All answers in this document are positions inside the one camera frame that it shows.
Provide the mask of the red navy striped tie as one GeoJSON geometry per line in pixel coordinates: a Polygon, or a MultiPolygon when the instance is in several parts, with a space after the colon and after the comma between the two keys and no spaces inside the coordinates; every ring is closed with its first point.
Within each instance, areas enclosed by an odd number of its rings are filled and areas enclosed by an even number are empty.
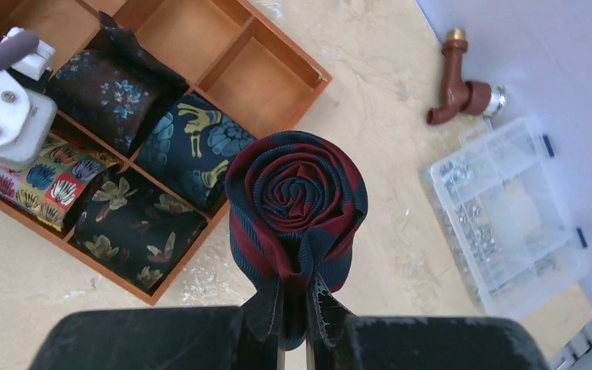
{"type": "Polygon", "coordinates": [[[298,130],[254,141],[225,177],[230,249],[255,287],[280,278],[287,349],[305,338],[304,295],[315,275],[338,291],[368,213],[365,181],[335,144],[298,130]]]}

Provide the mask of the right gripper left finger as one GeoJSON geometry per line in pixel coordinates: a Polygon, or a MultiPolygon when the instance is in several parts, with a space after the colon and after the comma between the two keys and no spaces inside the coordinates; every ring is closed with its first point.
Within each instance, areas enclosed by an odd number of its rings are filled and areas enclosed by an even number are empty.
{"type": "Polygon", "coordinates": [[[284,289],[241,306],[81,311],[60,320],[31,369],[282,369],[284,289]]]}

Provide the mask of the orange compartment tray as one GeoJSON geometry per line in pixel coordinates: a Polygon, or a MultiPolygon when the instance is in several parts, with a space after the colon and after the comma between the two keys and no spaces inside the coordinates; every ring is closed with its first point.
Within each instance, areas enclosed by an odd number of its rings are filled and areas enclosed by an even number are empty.
{"type": "Polygon", "coordinates": [[[331,81],[249,1],[0,1],[0,38],[32,30],[55,48],[57,69],[83,49],[110,49],[100,12],[258,138],[292,129],[331,81]]]}

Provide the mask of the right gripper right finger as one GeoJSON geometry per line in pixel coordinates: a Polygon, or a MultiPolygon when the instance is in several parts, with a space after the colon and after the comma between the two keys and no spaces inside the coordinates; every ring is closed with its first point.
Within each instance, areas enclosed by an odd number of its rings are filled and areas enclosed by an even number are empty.
{"type": "Polygon", "coordinates": [[[309,369],[547,369],[531,334],[507,318],[361,316],[321,276],[306,294],[309,369]]]}

